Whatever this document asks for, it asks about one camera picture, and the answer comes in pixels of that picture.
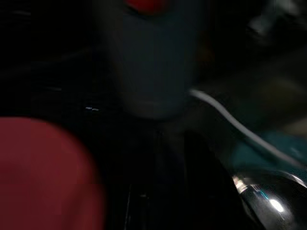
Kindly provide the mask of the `grey tumbler with red logo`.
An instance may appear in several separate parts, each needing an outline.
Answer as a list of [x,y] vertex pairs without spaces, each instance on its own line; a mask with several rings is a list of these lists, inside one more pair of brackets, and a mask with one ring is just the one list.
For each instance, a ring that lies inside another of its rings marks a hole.
[[93,0],[93,12],[127,112],[167,119],[183,112],[195,76],[204,0],[169,0],[146,16],[125,0]]

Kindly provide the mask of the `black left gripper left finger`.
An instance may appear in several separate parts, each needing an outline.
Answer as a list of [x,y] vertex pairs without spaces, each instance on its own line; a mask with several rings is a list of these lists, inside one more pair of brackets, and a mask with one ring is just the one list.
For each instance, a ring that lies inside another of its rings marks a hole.
[[130,184],[124,230],[156,230],[152,206],[151,184]]

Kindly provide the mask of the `teal cloth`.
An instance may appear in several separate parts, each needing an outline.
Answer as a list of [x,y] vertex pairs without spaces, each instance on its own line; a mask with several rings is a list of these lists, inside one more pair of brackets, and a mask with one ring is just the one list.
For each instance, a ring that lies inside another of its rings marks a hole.
[[231,154],[235,168],[282,170],[307,177],[307,139],[279,131],[245,137]]

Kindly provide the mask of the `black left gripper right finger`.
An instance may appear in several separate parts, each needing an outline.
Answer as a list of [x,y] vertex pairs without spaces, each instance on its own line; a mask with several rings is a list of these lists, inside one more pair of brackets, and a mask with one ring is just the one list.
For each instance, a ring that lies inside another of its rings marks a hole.
[[184,132],[191,230],[249,230],[249,219],[234,182],[207,146],[191,130]]

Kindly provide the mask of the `metal spoon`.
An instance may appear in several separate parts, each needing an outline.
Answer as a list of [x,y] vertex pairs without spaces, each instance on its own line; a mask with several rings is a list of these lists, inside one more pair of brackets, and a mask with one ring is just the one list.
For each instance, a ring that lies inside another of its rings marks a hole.
[[232,178],[246,212],[264,230],[307,230],[307,183],[299,177],[252,170]]

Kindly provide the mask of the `pink bowl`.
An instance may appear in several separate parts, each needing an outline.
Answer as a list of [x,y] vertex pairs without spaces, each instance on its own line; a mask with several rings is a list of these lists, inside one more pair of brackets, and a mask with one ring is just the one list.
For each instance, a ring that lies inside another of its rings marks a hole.
[[42,120],[0,118],[0,230],[106,230],[89,150]]

